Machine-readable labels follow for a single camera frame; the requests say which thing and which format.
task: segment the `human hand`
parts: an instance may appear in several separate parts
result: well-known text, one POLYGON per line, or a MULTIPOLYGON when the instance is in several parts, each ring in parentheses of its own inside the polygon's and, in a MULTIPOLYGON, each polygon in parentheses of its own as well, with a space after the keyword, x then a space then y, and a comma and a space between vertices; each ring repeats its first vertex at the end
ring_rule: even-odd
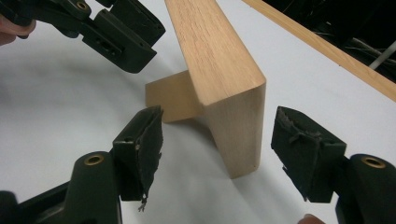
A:
POLYGON ((29 26, 19 26, 0 14, 0 46, 9 44, 17 35, 29 35, 35 29, 35 21, 29 26))
POLYGON ((311 215, 311 214, 306 214, 303 219, 301 219, 298 224, 325 224, 322 222, 320 219, 317 217, 311 215))

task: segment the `light brown wood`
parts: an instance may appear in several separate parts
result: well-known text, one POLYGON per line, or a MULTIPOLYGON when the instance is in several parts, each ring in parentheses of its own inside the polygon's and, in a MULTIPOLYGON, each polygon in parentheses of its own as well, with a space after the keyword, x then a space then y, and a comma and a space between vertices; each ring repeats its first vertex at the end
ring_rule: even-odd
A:
POLYGON ((161 105, 168 121, 202 113, 230 177, 255 171, 262 148, 262 71, 215 0, 165 3, 189 72, 149 83, 147 106, 161 105), (169 88, 179 92, 169 93, 169 88))
POLYGON ((347 71, 360 78, 389 99, 396 102, 396 84, 378 74, 375 70, 359 62, 355 58, 341 51, 320 36, 309 31, 298 22, 285 16, 262 0, 243 0, 259 11, 262 15, 303 40, 306 44, 321 52, 323 55, 344 67, 347 71))

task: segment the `white table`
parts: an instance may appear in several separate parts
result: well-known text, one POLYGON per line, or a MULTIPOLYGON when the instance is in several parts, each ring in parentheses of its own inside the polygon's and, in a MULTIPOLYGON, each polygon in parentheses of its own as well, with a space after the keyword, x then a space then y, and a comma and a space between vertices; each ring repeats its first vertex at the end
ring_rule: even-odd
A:
MULTIPOLYGON (((347 142, 347 157, 396 164, 396 104, 242 1, 218 2, 267 77, 261 167, 231 180, 204 120, 164 124, 147 210, 122 203, 123 223, 297 223, 305 213, 336 223, 336 194, 330 204, 305 203, 270 148, 277 106, 347 142)), ((147 83, 187 69, 164 2, 142 3, 167 32, 139 74, 42 22, 27 40, 0 48, 0 189, 22 202, 68 181, 76 159, 110 150, 145 107, 147 83)))

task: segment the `table surface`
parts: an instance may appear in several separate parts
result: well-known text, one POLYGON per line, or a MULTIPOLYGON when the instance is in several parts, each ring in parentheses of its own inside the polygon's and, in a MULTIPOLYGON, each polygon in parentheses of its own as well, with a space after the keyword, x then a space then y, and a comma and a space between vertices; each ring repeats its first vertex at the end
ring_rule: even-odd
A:
MULTIPOLYGON (((39 22, 0 48, 0 189, 19 202, 69 180, 73 163, 108 151, 145 107, 145 85, 186 70, 163 1, 141 1, 164 24, 158 55, 129 74, 78 39, 39 22)), ((163 157, 145 213, 122 203, 123 223, 336 223, 332 203, 306 203, 270 148, 276 108, 294 108, 348 144, 396 164, 396 104, 240 0, 219 5, 267 78, 260 168, 231 180, 202 118, 163 125, 163 157)), ((100 8, 89 3, 93 11, 100 8)))

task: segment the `wooden bracket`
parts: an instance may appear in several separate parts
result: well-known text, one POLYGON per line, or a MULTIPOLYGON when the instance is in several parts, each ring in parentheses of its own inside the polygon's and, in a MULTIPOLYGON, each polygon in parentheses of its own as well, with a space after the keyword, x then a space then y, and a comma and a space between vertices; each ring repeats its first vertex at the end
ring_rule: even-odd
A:
POLYGON ((146 86, 163 121, 204 116, 231 178, 260 164, 265 77, 215 0, 165 0, 188 71, 146 86))

